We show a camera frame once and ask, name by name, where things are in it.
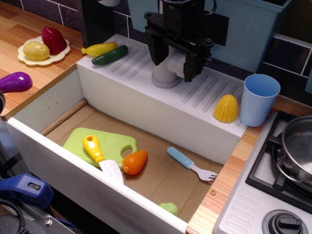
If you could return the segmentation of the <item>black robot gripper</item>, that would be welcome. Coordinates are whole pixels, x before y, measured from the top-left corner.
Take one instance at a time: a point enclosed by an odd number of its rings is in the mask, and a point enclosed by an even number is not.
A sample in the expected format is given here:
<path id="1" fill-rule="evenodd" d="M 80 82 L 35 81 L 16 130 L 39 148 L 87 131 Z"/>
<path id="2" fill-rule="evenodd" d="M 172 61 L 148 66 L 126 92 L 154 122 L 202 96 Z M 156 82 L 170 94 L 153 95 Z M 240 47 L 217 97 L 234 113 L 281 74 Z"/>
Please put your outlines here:
<path id="1" fill-rule="evenodd" d="M 160 65 L 172 47 L 186 54 L 184 81 L 191 82 L 202 72 L 210 48 L 214 44 L 226 45 L 229 18 L 217 14 L 216 9 L 215 0 L 208 10 L 203 0 L 164 0 L 162 13 L 145 13 L 145 33 L 153 63 Z"/>

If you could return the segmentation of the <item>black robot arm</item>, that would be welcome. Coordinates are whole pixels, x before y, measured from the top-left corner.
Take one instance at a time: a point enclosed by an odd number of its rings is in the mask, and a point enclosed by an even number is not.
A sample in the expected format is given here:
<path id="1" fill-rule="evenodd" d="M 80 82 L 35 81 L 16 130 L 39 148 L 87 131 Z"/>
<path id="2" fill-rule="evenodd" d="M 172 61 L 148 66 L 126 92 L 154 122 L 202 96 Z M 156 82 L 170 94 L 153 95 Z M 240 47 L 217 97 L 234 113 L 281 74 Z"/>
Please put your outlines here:
<path id="1" fill-rule="evenodd" d="M 185 55 L 183 64 L 186 82 L 202 72 L 211 58 L 215 43 L 226 45 L 229 18 L 204 9 L 203 0 L 164 0 L 162 13 L 145 13 L 147 44 L 151 59 L 160 65 L 173 48 Z"/>

